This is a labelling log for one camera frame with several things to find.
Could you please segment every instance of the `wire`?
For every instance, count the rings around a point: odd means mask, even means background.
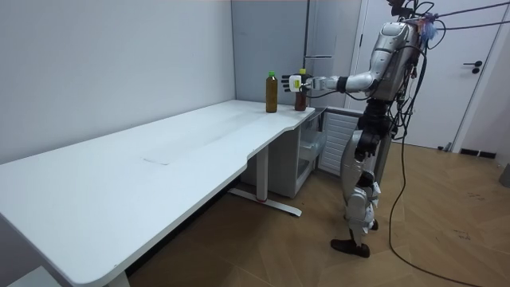
[[[326,92],[325,94],[322,94],[322,95],[320,95],[320,96],[308,96],[308,95],[306,95],[306,94],[305,94],[304,96],[306,96],[306,97],[307,97],[307,98],[309,98],[309,99],[318,99],[318,98],[323,97],[323,96],[331,95],[331,94],[332,94],[332,93],[334,93],[334,92],[338,92],[338,91]]]
[[[439,44],[441,44],[441,42],[443,41],[443,39],[446,36],[447,29],[446,29],[445,23],[442,20],[436,20],[436,22],[440,22],[443,25],[443,28],[444,28],[444,29],[442,29],[443,35],[441,36],[441,39],[439,39],[439,42],[436,45],[434,45],[433,47],[429,47],[429,42],[427,42],[427,49],[435,49],[437,46],[439,46]]]
[[[352,95],[351,95],[350,93],[348,93],[348,92],[345,92],[345,94],[346,94],[346,95],[348,95],[348,96],[349,96],[352,100],[368,100],[368,99],[372,98],[372,96],[367,96],[367,97],[364,97],[364,98],[361,98],[361,99],[360,99],[360,98],[357,98],[357,97],[355,97],[355,96],[352,96]]]
[[[391,248],[391,251],[398,257],[400,258],[400,260],[404,261],[405,263],[407,263],[408,265],[414,267],[415,269],[418,269],[422,272],[425,272],[429,275],[432,275],[432,276],[435,276],[435,277],[438,277],[438,278],[441,278],[443,280],[447,280],[447,281],[451,281],[451,282],[455,282],[455,283],[458,283],[458,284],[461,284],[461,285],[466,285],[466,286],[472,286],[472,287],[481,287],[479,285],[474,285],[474,284],[470,284],[470,283],[466,283],[466,282],[463,282],[463,281],[459,281],[459,280],[455,280],[455,279],[452,279],[452,278],[448,278],[448,277],[444,277],[442,275],[439,275],[439,274],[435,274],[433,272],[430,272],[429,270],[425,270],[423,269],[422,267],[419,267],[419,266],[416,266],[414,265],[413,263],[407,261],[405,258],[403,258],[402,256],[400,256],[400,254],[397,253],[397,251],[395,251],[393,245],[391,244],[391,222],[392,222],[392,219],[393,219],[393,212],[394,212],[394,209],[395,209],[395,206],[397,205],[398,203],[398,200],[402,197],[402,194],[404,193],[404,190],[406,189],[406,185],[407,185],[407,181],[406,181],[406,161],[404,160],[404,147],[405,147],[405,142],[406,142],[406,137],[403,136],[402,137],[402,150],[401,150],[401,155],[400,155],[400,160],[401,160],[401,163],[402,163],[402,177],[403,177],[403,185],[402,185],[402,189],[400,190],[400,193],[398,194],[397,196],[397,199],[395,200],[395,202],[393,203],[393,206],[391,207],[391,212],[390,212],[390,226],[389,226],[389,241],[390,241],[390,248]]]
[[[407,5],[409,5],[409,3],[411,3],[413,0],[408,0],[407,3],[404,5],[404,8],[407,8]]]
[[[436,6],[436,4],[435,4],[434,2],[424,1],[424,2],[421,2],[420,4],[418,4],[418,6],[416,7],[416,10],[420,9],[420,7],[421,7],[423,4],[430,4],[429,9],[427,9],[425,12],[423,12],[423,14],[427,14],[427,13],[429,13],[429,11],[430,11],[430,10],[431,10],[434,6]]]
[[[418,78],[418,83],[417,83],[416,90],[414,91],[414,96],[412,97],[411,101],[409,102],[409,106],[407,107],[406,112],[402,113],[402,110],[404,109],[407,101],[404,104],[402,104],[399,107],[397,107],[397,110],[398,110],[397,111],[397,115],[395,115],[395,118],[393,119],[393,122],[392,122],[392,126],[393,126],[393,124],[395,122],[398,122],[400,120],[402,121],[402,124],[403,124],[403,127],[404,127],[404,135],[401,137],[401,139],[402,139],[401,163],[402,163],[403,185],[402,185],[402,189],[400,190],[400,193],[398,194],[397,198],[395,199],[395,201],[393,203],[393,206],[391,207],[390,220],[389,220],[389,228],[388,228],[388,230],[389,230],[388,242],[389,242],[389,245],[390,245],[390,249],[391,249],[391,252],[393,252],[393,254],[395,254],[395,256],[397,256],[400,260],[404,261],[407,265],[409,265],[409,266],[411,266],[411,267],[413,267],[415,269],[418,269],[418,270],[420,270],[420,271],[422,271],[424,273],[427,273],[429,275],[441,278],[443,280],[455,282],[455,283],[458,283],[458,284],[461,284],[461,285],[472,286],[472,287],[481,287],[479,285],[474,285],[474,284],[466,283],[466,282],[463,282],[463,281],[455,280],[455,279],[452,279],[452,278],[444,277],[442,275],[430,272],[429,270],[426,270],[426,269],[423,269],[422,267],[414,265],[413,263],[407,261],[405,258],[400,256],[400,254],[398,254],[397,251],[395,251],[395,249],[393,247],[393,243],[391,241],[391,223],[393,222],[394,209],[395,209],[395,207],[396,207],[396,205],[398,203],[398,200],[402,197],[404,191],[406,190],[406,185],[407,185],[406,163],[405,163],[405,156],[404,156],[404,154],[405,154],[404,147],[405,147],[405,144],[406,144],[407,128],[409,127],[409,122],[410,122],[410,119],[411,119],[411,117],[413,115],[412,110],[414,108],[414,102],[418,98],[418,92],[420,91],[420,88],[422,86],[422,82],[423,82],[423,78],[425,77],[426,66],[427,66],[427,55],[426,55],[427,54],[427,50],[422,51],[418,47],[412,46],[412,45],[406,45],[406,46],[401,47],[400,49],[405,49],[407,47],[416,49],[417,51],[420,52],[420,54],[423,56],[423,65],[422,65],[422,70],[420,71],[420,76]]]
[[[488,9],[488,8],[494,8],[494,7],[503,6],[503,5],[507,5],[507,4],[510,4],[510,2],[503,2],[503,3],[499,3],[499,4],[494,4],[494,5],[487,5],[487,6],[482,6],[482,7],[472,8],[472,9],[459,10],[459,11],[446,13],[446,14],[440,14],[436,18],[451,16],[451,15],[461,14],[461,13],[467,13],[467,12],[473,12],[473,11],[483,10],[483,9]]]
[[[400,92],[402,90],[403,91],[407,90],[407,85],[409,84],[409,79],[410,79],[410,74],[406,70],[404,72],[404,80],[402,81],[402,84],[398,88],[398,92]],[[395,99],[397,98],[397,96],[398,96],[398,94],[395,93],[395,96],[393,97],[393,100],[391,101],[390,107],[388,107],[388,115],[390,116],[390,119],[391,119],[391,125],[388,128],[388,131],[386,132],[387,134],[391,134],[394,127],[397,127],[397,128],[401,127],[401,124],[399,123],[399,121],[400,121],[399,117],[401,117],[401,108],[399,107],[400,104],[397,104],[397,114],[395,114],[395,116],[393,116],[393,113],[391,112],[391,109],[393,108],[393,103],[395,102]]]
[[[510,21],[494,22],[494,23],[480,24],[480,25],[473,25],[473,26],[453,27],[453,28],[446,28],[445,27],[445,28],[438,28],[438,30],[472,29],[472,28],[480,28],[480,27],[501,25],[501,24],[507,24],[507,23],[510,23]]]
[[[305,95],[307,98],[310,98],[310,99],[317,99],[317,98],[320,98],[320,97],[323,97],[323,96],[327,96],[327,95],[331,95],[332,93],[335,93],[335,92],[339,92],[339,91],[331,91],[331,92],[326,92],[320,96],[307,96]],[[355,96],[352,96],[350,93],[348,92],[345,92],[346,95],[348,95],[352,100],[368,100],[371,98],[371,96],[367,96],[367,97],[364,97],[364,98],[357,98]]]

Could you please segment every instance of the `floor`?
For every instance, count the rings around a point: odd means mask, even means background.
[[[510,285],[510,189],[490,159],[406,146],[407,188],[393,239],[405,258],[483,286]],[[382,179],[379,231],[369,259],[329,247],[347,238],[338,179],[314,172],[295,199],[300,218],[226,195],[129,278],[133,287],[458,286],[412,269],[388,247],[388,218],[402,186],[400,145]]]

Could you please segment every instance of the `desk leg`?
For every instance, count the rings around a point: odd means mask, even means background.
[[[249,192],[233,188],[229,193],[239,195],[245,199],[253,200],[266,206],[274,207],[276,209],[289,212],[290,215],[300,217],[301,210],[295,207],[288,206],[279,202],[268,199],[268,162],[269,162],[269,147],[264,147],[257,153],[257,195],[252,195]]]
[[[106,287],[129,287],[128,276],[123,271],[119,276],[115,277]]]

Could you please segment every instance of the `door handle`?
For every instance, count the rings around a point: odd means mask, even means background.
[[[483,61],[476,61],[474,63],[464,63],[464,65],[474,65],[475,67],[481,67],[484,64]]]

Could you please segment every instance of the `brown bottle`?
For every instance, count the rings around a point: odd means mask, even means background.
[[[274,77],[274,71],[269,71],[269,77],[265,80],[265,111],[277,112],[278,106],[278,80]]]
[[[305,75],[306,69],[300,69],[300,75]],[[296,103],[294,104],[294,109],[297,111],[304,111],[306,109],[306,92],[297,92],[296,93]]]

